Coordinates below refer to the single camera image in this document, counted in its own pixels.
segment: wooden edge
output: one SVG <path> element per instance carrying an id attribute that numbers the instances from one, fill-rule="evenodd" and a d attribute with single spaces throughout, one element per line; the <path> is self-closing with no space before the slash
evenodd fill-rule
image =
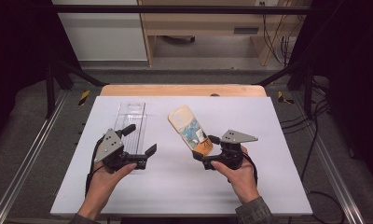
<path id="1" fill-rule="evenodd" d="M 101 96 L 260 96 L 267 94 L 257 85 L 107 85 Z"/>

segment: human hand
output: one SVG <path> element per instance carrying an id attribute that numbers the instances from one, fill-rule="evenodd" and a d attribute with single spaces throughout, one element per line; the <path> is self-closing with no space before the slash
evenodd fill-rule
<path id="1" fill-rule="evenodd" d="M 248 154 L 247 148 L 242 146 L 242 152 Z M 242 166 L 237 170 L 229 169 L 220 161 L 212 161 L 211 164 L 215 170 L 228 179 L 242 204 L 260 197 L 254 180 L 253 165 L 247 159 L 242 160 Z"/>
<path id="2" fill-rule="evenodd" d="M 103 167 L 102 161 L 94 164 L 93 170 L 98 170 L 93 174 L 88 193 L 78 214 L 82 217 L 95 220 L 107 204 L 117 183 L 134 170 L 136 166 L 136 163 L 128 164 L 110 174 Z"/>

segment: white table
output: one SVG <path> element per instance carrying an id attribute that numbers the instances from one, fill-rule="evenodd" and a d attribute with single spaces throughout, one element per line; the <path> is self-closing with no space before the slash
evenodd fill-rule
<path id="1" fill-rule="evenodd" d="M 97 140 L 114 127 L 120 102 L 146 102 L 144 149 L 158 144 L 145 170 L 135 170 L 114 190 L 103 214 L 121 217 L 229 217 L 240 202 L 226 178 L 192 158 L 168 114 L 189 105 L 207 134 L 227 129 L 259 138 L 245 143 L 258 172 L 258 190 L 276 216 L 312 214 L 269 97 L 99 96 L 90 112 L 51 214 L 70 217 L 84 200 L 85 180 Z M 216 146 L 212 155 L 219 153 Z"/>

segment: sleeve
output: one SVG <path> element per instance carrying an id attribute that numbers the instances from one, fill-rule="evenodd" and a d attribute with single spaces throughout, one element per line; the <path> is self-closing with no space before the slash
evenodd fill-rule
<path id="1" fill-rule="evenodd" d="M 236 208 L 236 214 L 241 224 L 278 223 L 262 197 Z"/>
<path id="2" fill-rule="evenodd" d="M 100 224 L 100 223 L 90 220 L 88 218 L 82 217 L 79 214 L 75 214 L 73 216 L 73 219 L 71 219 L 68 224 Z"/>

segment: transparent plastic box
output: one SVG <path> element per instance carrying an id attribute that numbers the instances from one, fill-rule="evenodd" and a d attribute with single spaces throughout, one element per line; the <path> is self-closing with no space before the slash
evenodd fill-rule
<path id="1" fill-rule="evenodd" d="M 121 137 L 124 151 L 130 154 L 143 154 L 143 142 L 146 124 L 145 102 L 121 102 L 117 112 L 117 121 L 114 130 L 121 130 L 131 124 L 136 130 L 127 136 Z"/>

